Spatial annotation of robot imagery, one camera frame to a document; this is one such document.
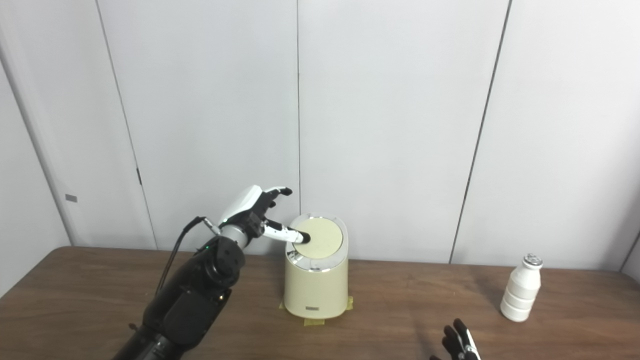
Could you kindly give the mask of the black and white left hand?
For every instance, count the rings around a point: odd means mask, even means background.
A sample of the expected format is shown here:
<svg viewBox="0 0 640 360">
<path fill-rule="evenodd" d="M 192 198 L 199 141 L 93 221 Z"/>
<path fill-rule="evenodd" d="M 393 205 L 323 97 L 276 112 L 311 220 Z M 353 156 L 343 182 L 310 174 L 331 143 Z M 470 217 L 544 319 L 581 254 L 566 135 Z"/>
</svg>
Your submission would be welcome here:
<svg viewBox="0 0 640 360">
<path fill-rule="evenodd" d="M 279 196 L 290 196 L 293 190 L 275 186 L 263 190 L 258 185 L 247 187 L 229 207 L 222 212 L 218 227 L 222 237 L 234 241 L 243 250 L 252 240 L 267 237 L 291 244 L 308 244 L 311 235 L 268 219 L 266 213 L 275 207 Z"/>
</svg>

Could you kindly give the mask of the black and white right hand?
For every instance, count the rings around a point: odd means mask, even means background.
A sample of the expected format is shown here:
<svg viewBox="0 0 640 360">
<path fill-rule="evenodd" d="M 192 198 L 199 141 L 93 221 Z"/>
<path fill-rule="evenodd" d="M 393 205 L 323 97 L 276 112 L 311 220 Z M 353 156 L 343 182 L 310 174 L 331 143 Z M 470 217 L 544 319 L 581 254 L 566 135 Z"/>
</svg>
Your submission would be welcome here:
<svg viewBox="0 0 640 360">
<path fill-rule="evenodd" d="M 441 344 L 451 360 L 480 360 L 478 348 L 468 326 L 459 318 L 443 328 Z"/>
</svg>

